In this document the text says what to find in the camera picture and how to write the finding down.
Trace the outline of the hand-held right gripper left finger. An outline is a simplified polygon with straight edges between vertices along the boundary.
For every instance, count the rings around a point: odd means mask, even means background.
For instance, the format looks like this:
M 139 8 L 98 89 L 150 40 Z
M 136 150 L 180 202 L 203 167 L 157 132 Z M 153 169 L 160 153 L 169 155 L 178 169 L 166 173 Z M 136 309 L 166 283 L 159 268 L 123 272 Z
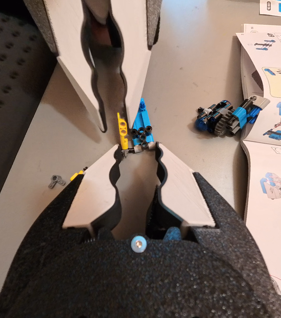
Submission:
M 100 229 L 113 230 L 122 216 L 116 183 L 120 177 L 121 146 L 114 145 L 83 175 L 62 228 L 87 228 L 91 237 Z

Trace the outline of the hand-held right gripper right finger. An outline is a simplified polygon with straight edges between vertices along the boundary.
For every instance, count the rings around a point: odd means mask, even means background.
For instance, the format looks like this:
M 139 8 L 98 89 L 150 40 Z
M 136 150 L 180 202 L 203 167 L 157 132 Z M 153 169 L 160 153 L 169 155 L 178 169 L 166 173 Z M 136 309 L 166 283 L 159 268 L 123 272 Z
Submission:
M 147 211 L 146 236 L 162 239 L 174 227 L 181 238 L 192 227 L 215 229 L 194 171 L 160 142 L 156 142 L 155 159 L 160 184 Z

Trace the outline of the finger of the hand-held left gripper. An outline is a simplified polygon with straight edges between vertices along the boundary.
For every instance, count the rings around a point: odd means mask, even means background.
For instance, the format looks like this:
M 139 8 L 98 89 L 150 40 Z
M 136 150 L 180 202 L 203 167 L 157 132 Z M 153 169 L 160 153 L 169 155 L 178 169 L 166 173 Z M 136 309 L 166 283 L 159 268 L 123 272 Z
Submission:
M 125 82 L 125 106 L 132 129 L 141 100 L 151 51 L 147 46 L 147 10 L 144 0 L 111 0 L 111 13 L 123 45 L 121 71 Z
M 85 5 L 79 0 L 44 1 L 58 50 L 58 62 L 90 116 L 107 131 L 104 103 L 97 88 L 97 72 L 88 44 Z

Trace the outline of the dark grey connector piece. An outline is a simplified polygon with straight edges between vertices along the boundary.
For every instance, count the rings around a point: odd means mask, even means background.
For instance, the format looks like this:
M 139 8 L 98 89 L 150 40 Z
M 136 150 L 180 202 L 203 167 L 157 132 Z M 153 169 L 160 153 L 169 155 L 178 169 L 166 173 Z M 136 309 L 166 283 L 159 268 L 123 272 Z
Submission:
M 50 184 L 48 185 L 48 188 L 49 188 L 49 189 L 53 189 L 56 184 L 60 184 L 61 186 L 65 186 L 66 181 L 64 181 L 64 180 L 62 179 L 62 177 L 59 176 L 59 175 L 52 175 L 52 176 L 51 176 L 51 182 L 50 182 Z

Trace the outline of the blue-yellow brick assembly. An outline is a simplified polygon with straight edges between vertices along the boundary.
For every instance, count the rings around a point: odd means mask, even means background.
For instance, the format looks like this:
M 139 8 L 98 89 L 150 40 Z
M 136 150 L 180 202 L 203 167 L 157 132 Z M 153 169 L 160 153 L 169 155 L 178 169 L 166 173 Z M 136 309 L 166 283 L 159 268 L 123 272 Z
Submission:
M 130 132 L 135 153 L 140 153 L 144 150 L 152 150 L 155 148 L 152 126 L 143 98 L 140 100 L 138 112 L 133 124 L 133 128 Z

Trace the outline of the grey desk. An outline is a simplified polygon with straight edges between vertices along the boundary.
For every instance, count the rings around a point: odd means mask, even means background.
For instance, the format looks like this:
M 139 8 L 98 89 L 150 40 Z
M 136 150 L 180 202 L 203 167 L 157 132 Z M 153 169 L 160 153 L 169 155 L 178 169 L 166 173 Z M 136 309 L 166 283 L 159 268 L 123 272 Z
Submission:
M 202 176 L 243 217 L 248 163 L 239 136 L 213 138 L 194 128 L 196 110 L 221 100 L 243 101 L 240 42 L 243 24 L 281 25 L 259 15 L 259 1 L 163 1 L 159 39 L 151 51 L 142 92 L 154 140 Z M 106 133 L 90 120 L 74 88 L 56 65 L 0 193 L 0 290 L 33 222 L 65 188 L 48 189 L 57 174 L 69 178 L 119 142 L 123 108 L 121 54 L 94 48 Z

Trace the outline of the open instruction booklet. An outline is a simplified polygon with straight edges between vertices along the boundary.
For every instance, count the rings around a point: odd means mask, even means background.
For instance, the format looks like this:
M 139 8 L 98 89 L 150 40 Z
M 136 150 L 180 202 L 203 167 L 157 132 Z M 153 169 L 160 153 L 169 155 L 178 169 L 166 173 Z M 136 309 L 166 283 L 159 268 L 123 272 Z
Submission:
M 249 163 L 245 222 L 281 304 L 281 26 L 244 24 L 236 35 L 244 97 L 270 101 L 241 135 Z

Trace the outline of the blue tracked toy assembly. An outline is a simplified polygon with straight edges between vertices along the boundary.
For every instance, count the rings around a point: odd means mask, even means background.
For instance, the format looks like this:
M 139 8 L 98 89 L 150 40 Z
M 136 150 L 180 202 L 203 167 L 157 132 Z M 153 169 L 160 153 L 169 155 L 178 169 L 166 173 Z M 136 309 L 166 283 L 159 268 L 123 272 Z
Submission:
M 269 103 L 270 100 L 267 98 L 252 95 L 237 108 L 227 100 L 208 108 L 199 107 L 194 126 L 199 131 L 208 131 L 216 136 L 223 136 L 226 133 L 235 135 L 246 124 L 254 124 L 260 111 Z

